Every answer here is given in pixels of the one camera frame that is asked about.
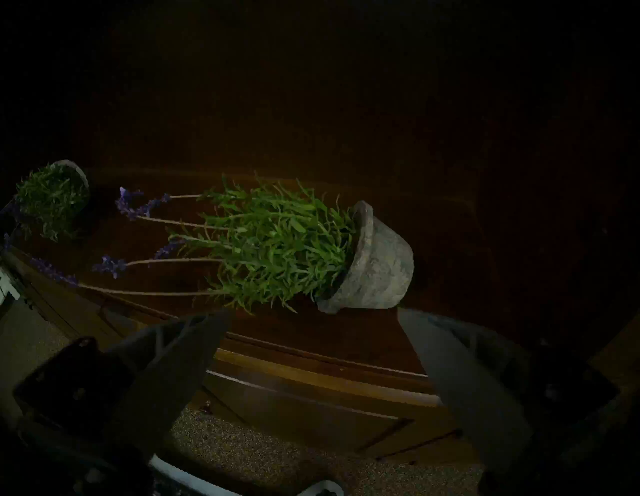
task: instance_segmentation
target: foliage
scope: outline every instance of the foliage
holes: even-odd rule
[[[348,269],[356,229],[349,209],[327,208],[313,189],[291,192],[267,185],[249,193],[225,181],[222,193],[209,191],[217,215],[201,214],[207,228],[172,233],[183,240],[180,253],[207,250],[220,260],[218,282],[208,278],[212,294],[231,298],[227,305],[250,312],[254,303],[287,302],[303,293],[325,295]]]
[[[75,237],[72,220],[89,199],[89,191],[73,169],[51,164],[18,184],[16,202],[20,212],[42,224],[42,235],[58,241],[59,234]],[[31,228],[23,223],[28,236]]]

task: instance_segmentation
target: gray carpet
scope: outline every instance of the gray carpet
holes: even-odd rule
[[[204,469],[195,475],[204,478],[208,469],[274,494],[296,495],[331,479],[353,496],[473,495],[482,474],[477,465],[422,467],[334,454],[191,410],[182,412],[171,438],[173,450]],[[215,477],[212,482],[224,487]]]
[[[13,399],[13,388],[63,349],[68,339],[24,299],[4,309],[0,318],[0,415],[14,426],[22,412]]]

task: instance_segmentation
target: flower stem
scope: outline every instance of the flower stem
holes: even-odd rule
[[[217,219],[220,219],[220,220],[225,220],[225,221],[227,221],[227,220],[231,220],[231,219],[239,219],[239,218],[242,218],[242,217],[255,216],[255,215],[266,215],[266,216],[277,215],[277,216],[279,216],[279,217],[296,218],[296,219],[297,219],[297,218],[300,218],[300,217],[302,217],[302,218],[306,218],[306,219],[308,219],[308,218],[309,218],[309,217],[306,217],[306,216],[304,216],[304,215],[302,215],[302,214],[286,214],[286,213],[284,213],[284,212],[265,212],[265,213],[262,213],[262,214],[256,214],[256,213],[253,213],[253,212],[252,212],[252,213],[249,213],[249,214],[233,214],[233,215],[228,215],[228,216],[226,216],[226,217],[216,217],[216,218],[217,218]],[[228,228],[226,228],[226,227],[216,227],[216,226],[211,225],[211,224],[207,224],[207,227],[211,227],[212,229],[224,229],[224,230],[228,230]]]
[[[187,236],[186,234],[172,234],[170,239],[173,239],[173,238],[176,238],[176,237],[179,237],[180,239],[185,239],[187,241],[197,241],[198,243],[204,243],[206,246],[213,246],[215,244],[221,244],[225,248],[233,248],[229,244],[222,243],[222,241],[213,241],[211,238],[200,239],[198,237]]]
[[[127,267],[132,265],[141,265],[141,264],[159,264],[162,262],[222,262],[221,259],[210,259],[210,258],[201,258],[201,259],[150,259],[150,260],[136,260],[134,262],[129,262]]]
[[[227,227],[214,227],[214,226],[208,226],[206,224],[190,224],[188,222],[178,222],[177,220],[156,219],[154,217],[145,217],[144,215],[139,216],[138,219],[150,220],[153,222],[162,222],[164,224],[176,224],[178,226],[190,226],[190,227],[200,227],[202,229],[218,229],[222,231],[228,231]]]
[[[133,296],[211,296],[223,294],[220,291],[194,291],[194,292],[146,292],[146,291],[120,291],[118,289],[106,289],[104,287],[89,286],[88,284],[79,283],[78,287],[84,289],[93,289],[108,294],[130,294]]]

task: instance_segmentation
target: wooden furniture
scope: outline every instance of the wooden furniture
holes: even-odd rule
[[[92,202],[82,240],[35,237],[6,257],[41,311],[69,335],[92,333],[108,346],[210,308],[203,299],[70,291],[34,273],[28,257],[86,284],[197,291],[207,267],[136,266],[118,280],[91,272],[105,254],[146,259],[166,244],[163,225],[117,213],[118,188],[187,195],[219,186],[223,172],[249,186],[255,172],[290,187],[299,178],[330,201],[340,194],[342,205],[370,203],[414,250],[404,306],[485,325],[525,347],[545,339],[584,358],[601,349],[640,295],[640,112],[633,64],[592,47],[619,53],[632,44],[590,44],[601,31],[588,22],[576,20],[566,36],[551,14],[490,3],[301,8],[159,4],[92,12],[93,24],[60,14],[66,30],[44,23],[68,42],[38,42],[34,53],[51,51],[74,77],[60,83],[63,96],[47,93],[60,99],[48,119],[55,129],[16,119],[12,173],[72,158],[86,168]],[[17,80],[35,84],[58,69]],[[10,115],[30,115],[29,98],[16,101]],[[24,146],[23,136],[42,146]],[[154,215],[196,221],[201,208],[176,200]],[[395,310],[326,316],[305,298],[293,306],[297,314],[236,313],[200,403],[331,449],[408,462],[473,458]]]

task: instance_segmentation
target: pot rim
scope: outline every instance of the pot rim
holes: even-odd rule
[[[358,288],[359,281],[369,264],[373,241],[373,207],[361,200],[353,206],[354,219],[360,224],[358,233],[358,246],[353,254],[353,262],[349,267],[342,283],[335,288],[333,294],[328,298],[332,300],[341,291]]]
[[[75,170],[78,173],[78,175],[80,176],[80,179],[82,179],[82,182],[84,182],[84,185],[86,186],[87,190],[89,190],[89,180],[86,178],[86,175],[84,174],[83,170],[80,169],[78,164],[76,164],[75,162],[64,159],[64,160],[57,160],[53,162],[53,164],[51,165],[64,165],[66,167],[71,167],[71,169]]]

